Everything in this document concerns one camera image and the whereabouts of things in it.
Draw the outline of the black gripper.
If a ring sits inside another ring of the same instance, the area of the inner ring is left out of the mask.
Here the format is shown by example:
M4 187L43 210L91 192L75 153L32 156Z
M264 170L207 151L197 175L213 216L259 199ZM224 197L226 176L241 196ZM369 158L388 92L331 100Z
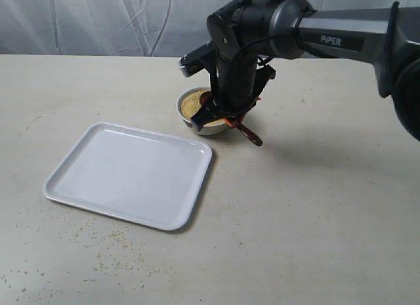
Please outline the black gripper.
M256 54L228 58L222 52L216 52L217 88L212 90L208 103L190 118L198 132L218 118L224 118L231 129L242 126L245 114L241 113L255 105L267 83L275 78L273 67L268 64L257 67L258 59Z

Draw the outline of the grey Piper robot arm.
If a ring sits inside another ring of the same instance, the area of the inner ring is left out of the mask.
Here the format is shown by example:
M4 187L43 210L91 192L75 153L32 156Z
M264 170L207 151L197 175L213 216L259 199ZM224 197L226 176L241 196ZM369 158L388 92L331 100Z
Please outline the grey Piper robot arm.
M275 77L275 58L304 53L371 64L379 95L391 97L397 117L419 137L419 9L315 10L307 0L232 0L207 17L210 42L180 61L185 76L201 70L211 90L191 118L201 130L223 119L252 143L261 139L242 120Z

